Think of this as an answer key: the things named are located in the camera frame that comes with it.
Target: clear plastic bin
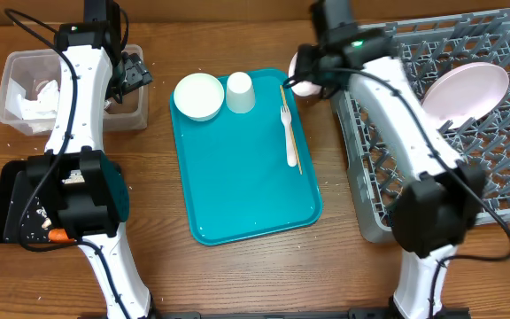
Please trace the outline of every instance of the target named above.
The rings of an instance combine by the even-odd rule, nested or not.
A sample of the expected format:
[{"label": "clear plastic bin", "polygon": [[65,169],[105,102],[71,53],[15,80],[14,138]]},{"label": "clear plastic bin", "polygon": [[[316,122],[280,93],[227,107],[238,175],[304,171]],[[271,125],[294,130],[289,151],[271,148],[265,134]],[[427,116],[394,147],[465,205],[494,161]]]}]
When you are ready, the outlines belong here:
[{"label": "clear plastic bin", "polygon": [[[128,44],[128,54],[137,53],[143,60],[140,46]],[[40,83],[56,80],[60,86],[60,57],[53,50],[13,52],[5,62],[4,75],[0,87],[0,122],[11,125],[27,136],[48,135],[54,127],[55,119],[23,120],[6,108],[9,80],[13,79],[26,90],[26,99],[36,100]],[[123,97],[123,104],[112,101],[104,111],[104,131],[122,131],[147,127],[149,114],[149,91],[145,85]]]}]

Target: fork handle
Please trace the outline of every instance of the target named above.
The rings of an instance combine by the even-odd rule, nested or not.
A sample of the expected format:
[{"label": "fork handle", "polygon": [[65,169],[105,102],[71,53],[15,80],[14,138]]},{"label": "fork handle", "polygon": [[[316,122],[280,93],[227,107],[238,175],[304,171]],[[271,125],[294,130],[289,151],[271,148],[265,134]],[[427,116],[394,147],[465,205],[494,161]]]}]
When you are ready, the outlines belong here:
[{"label": "fork handle", "polygon": [[284,136],[287,142],[287,163],[290,167],[297,165],[297,155],[294,153],[294,145],[292,143],[292,136],[290,135],[290,126],[284,127]]}]

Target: metal dish rack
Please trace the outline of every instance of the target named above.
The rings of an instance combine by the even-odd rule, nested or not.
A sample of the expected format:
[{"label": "metal dish rack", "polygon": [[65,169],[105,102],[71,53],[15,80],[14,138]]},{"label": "metal dish rack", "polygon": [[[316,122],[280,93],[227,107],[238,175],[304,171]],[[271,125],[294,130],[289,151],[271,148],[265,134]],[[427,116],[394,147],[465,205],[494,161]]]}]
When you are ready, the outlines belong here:
[{"label": "metal dish rack", "polygon": [[[471,62],[504,67],[510,78],[510,9],[363,26],[371,27],[382,27],[394,36],[419,99],[441,75]],[[332,97],[331,104],[344,133],[361,234],[374,243],[394,240],[387,206],[398,197],[403,182],[396,161],[375,124],[347,91]],[[510,222],[510,88],[479,121],[470,119],[456,129],[447,124],[440,132],[467,160],[485,167],[490,175],[485,198]],[[488,214],[478,215],[477,224],[490,222]]]}]

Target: wooden table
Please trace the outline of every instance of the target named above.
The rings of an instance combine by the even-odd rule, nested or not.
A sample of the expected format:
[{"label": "wooden table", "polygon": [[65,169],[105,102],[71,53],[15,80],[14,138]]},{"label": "wooden table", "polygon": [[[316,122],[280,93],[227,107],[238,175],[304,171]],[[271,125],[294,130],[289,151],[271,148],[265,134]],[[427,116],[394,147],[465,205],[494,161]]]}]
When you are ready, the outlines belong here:
[{"label": "wooden table", "polygon": [[[149,127],[108,133],[105,150],[131,186],[128,240],[139,273],[161,311],[203,313],[346,310],[383,306],[398,283],[400,248],[373,245],[359,233],[347,182],[343,138],[327,102],[299,100],[324,201],[312,226],[239,243],[206,247],[189,232],[168,107],[186,74],[286,70],[310,22],[143,24],[130,43],[143,48],[150,85]],[[0,27],[0,81],[7,55],[43,49],[18,27]],[[41,154],[47,137],[27,137],[0,123],[0,170]],[[461,253],[507,249],[498,226],[471,231]],[[474,318],[510,318],[510,262],[455,261],[444,289],[448,306]],[[75,318],[102,314],[104,298],[78,249],[29,253],[0,245],[0,318]]]}]

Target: wooden surface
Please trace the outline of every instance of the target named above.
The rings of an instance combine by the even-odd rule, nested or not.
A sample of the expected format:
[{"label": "wooden surface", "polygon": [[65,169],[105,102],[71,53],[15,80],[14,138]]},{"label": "wooden surface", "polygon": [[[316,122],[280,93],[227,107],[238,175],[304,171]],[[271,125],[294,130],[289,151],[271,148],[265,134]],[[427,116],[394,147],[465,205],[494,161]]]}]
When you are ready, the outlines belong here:
[{"label": "wooden surface", "polygon": [[[132,27],[129,40],[141,45],[155,79],[149,127],[106,134],[104,142],[132,188],[128,240],[161,311],[385,305],[398,283],[400,249],[370,244],[359,233],[341,129],[328,103],[297,102],[324,201],[313,226],[217,247],[200,245],[189,232],[168,107],[174,86],[199,69],[214,75],[286,70],[297,46],[313,41],[310,24],[145,24]],[[17,27],[0,27],[0,81],[9,53],[33,49],[43,45]],[[0,170],[9,160],[41,154],[46,139],[0,123]],[[506,249],[504,234],[493,225],[471,231],[460,252]],[[510,318],[510,262],[455,261],[444,303],[471,307],[474,318]],[[75,318],[104,311],[97,281],[78,249],[30,253],[0,245],[0,318]]]},{"label": "wooden surface", "polygon": [[[117,0],[133,22],[273,21],[310,19],[314,0]],[[42,21],[75,22],[82,19],[82,0],[0,0],[0,25],[11,25],[2,14],[13,8]],[[368,0],[352,1],[360,20],[401,20],[510,8],[510,0]]]}]

